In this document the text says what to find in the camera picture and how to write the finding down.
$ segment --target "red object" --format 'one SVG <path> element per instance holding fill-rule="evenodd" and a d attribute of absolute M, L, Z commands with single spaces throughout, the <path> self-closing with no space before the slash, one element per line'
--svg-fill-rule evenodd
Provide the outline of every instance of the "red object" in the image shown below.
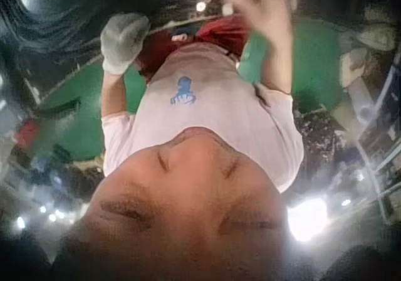
<path fill-rule="evenodd" d="M 31 147 L 38 132 L 39 126 L 33 120 L 26 121 L 19 132 L 14 136 L 17 141 L 16 145 L 23 151 L 27 151 Z"/>
<path fill-rule="evenodd" d="M 136 64 L 148 83 L 166 58 L 183 46 L 195 42 L 212 43 L 231 52 L 239 60 L 248 36 L 246 23 L 240 16 L 210 21 L 203 25 L 195 37 L 189 37 L 185 41 L 172 41 L 170 32 L 163 30 L 146 40 Z"/>

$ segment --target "blue logo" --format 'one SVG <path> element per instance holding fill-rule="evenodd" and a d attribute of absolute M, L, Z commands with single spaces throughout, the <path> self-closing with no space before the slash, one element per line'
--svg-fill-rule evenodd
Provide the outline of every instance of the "blue logo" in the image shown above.
<path fill-rule="evenodd" d="M 175 104 L 194 104 L 196 96 L 193 91 L 190 90 L 192 80 L 189 77 L 181 77 L 178 81 L 178 92 L 177 95 L 171 98 L 170 103 Z"/>

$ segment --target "white glove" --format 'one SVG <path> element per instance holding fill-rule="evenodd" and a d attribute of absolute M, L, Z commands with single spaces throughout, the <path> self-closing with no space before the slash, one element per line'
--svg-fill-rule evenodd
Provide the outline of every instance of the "white glove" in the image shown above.
<path fill-rule="evenodd" d="M 100 36 L 105 57 L 103 69 L 114 75 L 123 75 L 142 51 L 149 29 L 146 16 L 136 13 L 113 16 Z"/>

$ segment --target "green mat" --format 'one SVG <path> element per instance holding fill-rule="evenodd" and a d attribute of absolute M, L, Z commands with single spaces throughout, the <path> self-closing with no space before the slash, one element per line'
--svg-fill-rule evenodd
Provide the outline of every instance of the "green mat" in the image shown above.
<path fill-rule="evenodd" d="M 320 104 L 333 110 L 342 94 L 338 81 L 338 32 L 330 24 L 302 20 L 296 25 L 294 43 L 293 95 L 297 106 L 304 112 L 318 109 Z M 266 42 L 258 35 L 252 35 L 239 67 L 244 79 L 249 82 L 260 80 L 266 52 Z M 104 150 L 100 120 L 102 77 L 100 63 L 88 66 L 46 100 L 43 109 L 81 97 L 81 109 L 70 118 L 41 121 L 41 131 L 31 153 L 46 152 L 59 144 L 74 160 L 85 161 Z M 135 113 L 146 89 L 145 81 L 136 71 L 130 70 L 126 86 L 128 108 Z"/>

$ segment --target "person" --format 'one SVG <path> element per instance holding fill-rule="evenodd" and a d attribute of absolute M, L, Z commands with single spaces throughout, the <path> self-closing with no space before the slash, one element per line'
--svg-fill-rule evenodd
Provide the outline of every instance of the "person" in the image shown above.
<path fill-rule="evenodd" d="M 66 238 L 56 271 L 75 280 L 280 275 L 280 193 L 303 158 L 292 114 L 291 10 L 288 0 L 224 1 L 270 43 L 261 83 L 241 79 L 227 50 L 194 42 L 166 59 L 136 115 L 127 113 L 123 74 L 148 20 L 109 21 L 102 33 L 106 178 Z"/>

